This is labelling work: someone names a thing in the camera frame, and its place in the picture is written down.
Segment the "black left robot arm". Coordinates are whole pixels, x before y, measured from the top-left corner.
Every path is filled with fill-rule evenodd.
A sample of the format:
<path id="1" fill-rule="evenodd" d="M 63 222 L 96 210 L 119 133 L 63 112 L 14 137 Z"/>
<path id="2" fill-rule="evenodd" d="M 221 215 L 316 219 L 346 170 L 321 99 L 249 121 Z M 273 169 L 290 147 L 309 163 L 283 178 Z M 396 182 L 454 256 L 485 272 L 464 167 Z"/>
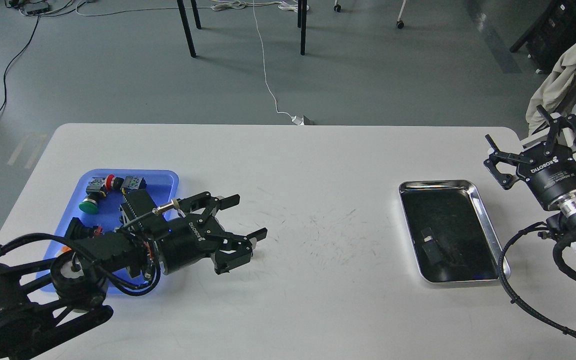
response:
<path id="1" fill-rule="evenodd" d="M 74 218 L 64 237 L 32 233 L 0 245 L 0 359 L 32 359 L 109 321 L 109 284 L 139 297 L 204 258 L 217 274 L 247 264 L 267 229 L 238 235 L 215 217 L 239 202 L 203 192 L 156 206 L 140 189 L 124 194 L 115 230 Z"/>

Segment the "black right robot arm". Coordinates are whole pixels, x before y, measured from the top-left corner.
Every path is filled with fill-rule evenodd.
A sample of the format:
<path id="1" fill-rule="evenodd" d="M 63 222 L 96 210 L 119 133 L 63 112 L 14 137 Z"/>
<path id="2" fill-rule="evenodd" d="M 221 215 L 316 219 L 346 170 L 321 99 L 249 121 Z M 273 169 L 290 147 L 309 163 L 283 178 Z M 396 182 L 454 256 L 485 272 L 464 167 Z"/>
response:
<path id="1" fill-rule="evenodd" d="M 576 153 L 576 116 L 554 118 L 542 105 L 537 106 L 537 111 L 549 125 L 547 137 L 521 153 L 503 152 L 490 136 L 486 136 L 491 152 L 483 164 L 498 184 L 508 190 L 516 182 L 525 182 L 542 209 L 553 212 L 546 221 L 519 230 L 503 247 L 497 268 L 511 303 L 538 321 L 576 338 L 576 330 L 560 325 L 522 300 L 503 274 L 502 262 L 510 246 L 523 235 L 537 232 L 542 239 L 553 239 L 554 264 L 576 281 L 576 160 L 573 157 Z"/>

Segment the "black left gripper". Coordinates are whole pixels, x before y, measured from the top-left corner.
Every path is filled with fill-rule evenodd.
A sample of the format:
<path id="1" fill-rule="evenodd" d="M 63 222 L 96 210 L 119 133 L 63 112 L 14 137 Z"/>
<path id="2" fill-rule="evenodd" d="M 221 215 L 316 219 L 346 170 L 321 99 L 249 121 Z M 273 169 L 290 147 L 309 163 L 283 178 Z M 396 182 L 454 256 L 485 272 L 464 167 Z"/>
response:
<path id="1" fill-rule="evenodd" d="M 176 209 L 184 216 L 169 221 L 169 232 L 157 240 L 164 275 L 173 274 L 212 254 L 215 273 L 230 272 L 248 264 L 256 244 L 267 237 L 268 229 L 265 227 L 247 235 L 224 232 L 224 227 L 214 218 L 217 211 L 238 205 L 239 194 L 215 197 L 210 193 L 199 193 L 174 201 Z"/>

